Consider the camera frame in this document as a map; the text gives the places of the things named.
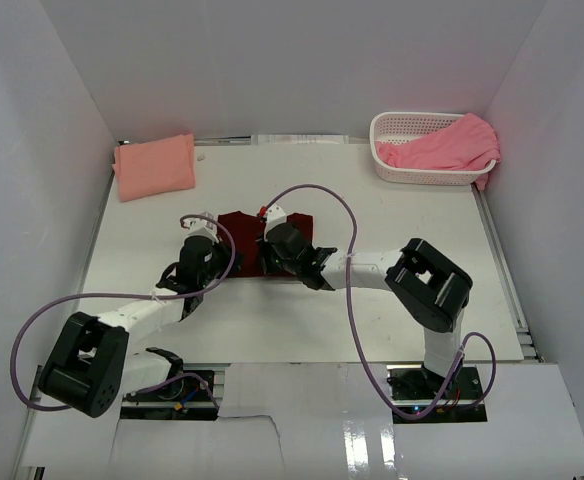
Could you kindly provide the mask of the dark red t shirt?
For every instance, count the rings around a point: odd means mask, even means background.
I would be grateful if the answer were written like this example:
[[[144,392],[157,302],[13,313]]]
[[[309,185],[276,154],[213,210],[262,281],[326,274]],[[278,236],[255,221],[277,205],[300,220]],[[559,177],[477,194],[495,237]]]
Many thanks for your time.
[[[231,234],[236,250],[238,267],[230,272],[228,278],[258,278],[266,276],[263,270],[258,240],[262,238],[264,224],[257,216],[248,215],[241,211],[235,211],[219,215],[218,222]],[[308,241],[313,240],[314,217],[307,214],[293,213],[287,220],[297,227]],[[271,276],[278,278],[291,278],[292,275],[283,270],[274,272]]]

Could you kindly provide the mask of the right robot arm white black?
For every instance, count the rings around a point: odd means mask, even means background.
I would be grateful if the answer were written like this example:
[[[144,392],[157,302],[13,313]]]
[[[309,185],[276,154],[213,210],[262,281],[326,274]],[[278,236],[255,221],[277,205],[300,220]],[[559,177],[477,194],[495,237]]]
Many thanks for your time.
[[[424,330],[425,390],[444,399],[458,389],[454,358],[473,280],[427,241],[412,238],[398,250],[347,254],[313,246],[296,226],[284,222],[263,235],[259,258],[267,275],[286,272],[312,290],[351,286],[393,293]]]

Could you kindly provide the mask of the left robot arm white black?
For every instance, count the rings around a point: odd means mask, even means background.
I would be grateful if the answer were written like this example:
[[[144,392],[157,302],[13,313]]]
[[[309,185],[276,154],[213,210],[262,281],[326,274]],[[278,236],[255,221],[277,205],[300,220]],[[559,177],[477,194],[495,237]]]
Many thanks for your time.
[[[128,347],[187,318],[204,294],[237,268],[231,237],[187,237],[179,259],[166,267],[149,297],[67,319],[39,377],[39,390],[91,418],[103,415],[119,396]]]

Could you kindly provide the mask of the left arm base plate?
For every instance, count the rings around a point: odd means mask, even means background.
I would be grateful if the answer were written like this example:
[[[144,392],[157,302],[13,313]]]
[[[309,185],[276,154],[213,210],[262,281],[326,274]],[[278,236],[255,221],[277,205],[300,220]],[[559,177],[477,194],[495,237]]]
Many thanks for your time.
[[[120,418],[122,420],[153,421],[215,421],[217,408],[210,399],[209,389],[218,404],[224,393],[224,368],[197,368],[190,373],[198,375],[180,379],[162,390],[124,398]]]

